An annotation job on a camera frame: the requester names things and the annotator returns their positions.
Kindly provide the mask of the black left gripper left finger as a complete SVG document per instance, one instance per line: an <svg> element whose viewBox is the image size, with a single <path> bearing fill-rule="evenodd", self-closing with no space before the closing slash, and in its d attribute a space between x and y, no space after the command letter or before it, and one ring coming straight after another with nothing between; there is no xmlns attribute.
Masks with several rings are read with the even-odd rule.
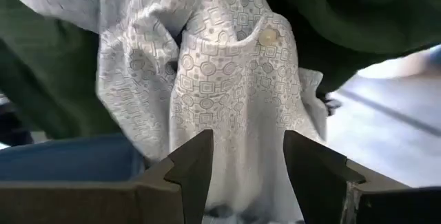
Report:
<svg viewBox="0 0 441 224"><path fill-rule="evenodd" d="M0 181L0 224L201 224L212 157L205 130L128 181Z"/></svg>

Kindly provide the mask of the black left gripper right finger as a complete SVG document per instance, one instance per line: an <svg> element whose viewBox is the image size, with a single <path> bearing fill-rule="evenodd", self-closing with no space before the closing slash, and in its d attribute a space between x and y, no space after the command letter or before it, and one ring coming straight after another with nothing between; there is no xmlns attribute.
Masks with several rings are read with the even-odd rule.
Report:
<svg viewBox="0 0 441 224"><path fill-rule="evenodd" d="M283 152L305 224L441 224L441 186L407 186L292 130Z"/></svg>

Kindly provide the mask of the blue garment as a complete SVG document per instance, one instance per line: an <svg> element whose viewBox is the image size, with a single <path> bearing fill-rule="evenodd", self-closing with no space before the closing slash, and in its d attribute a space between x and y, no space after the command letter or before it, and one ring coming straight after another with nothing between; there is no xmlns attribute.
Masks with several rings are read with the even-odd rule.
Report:
<svg viewBox="0 0 441 224"><path fill-rule="evenodd" d="M123 134L0 150L0 181L128 181L144 171L142 154Z"/></svg>

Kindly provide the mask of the white geometric patterned shirt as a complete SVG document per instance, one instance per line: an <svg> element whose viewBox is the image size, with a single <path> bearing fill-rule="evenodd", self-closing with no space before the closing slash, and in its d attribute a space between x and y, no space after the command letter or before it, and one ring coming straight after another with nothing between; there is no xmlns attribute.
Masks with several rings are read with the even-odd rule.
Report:
<svg viewBox="0 0 441 224"><path fill-rule="evenodd" d="M158 161L214 132L205 223L303 220L283 155L321 141L321 73L266 0L0 0L1 91L49 137L122 131Z"/></svg>

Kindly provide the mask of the dark green garment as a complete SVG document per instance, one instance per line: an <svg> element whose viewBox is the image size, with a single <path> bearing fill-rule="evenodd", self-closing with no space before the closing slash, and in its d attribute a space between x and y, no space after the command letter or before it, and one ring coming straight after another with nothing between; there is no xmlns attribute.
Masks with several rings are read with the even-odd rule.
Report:
<svg viewBox="0 0 441 224"><path fill-rule="evenodd" d="M120 41L151 0L0 0L0 92L57 139L122 130L131 140L164 139L167 114L140 125L112 119L96 93L99 38ZM352 72L441 42L441 0L267 0L294 25L300 63L336 89Z"/></svg>

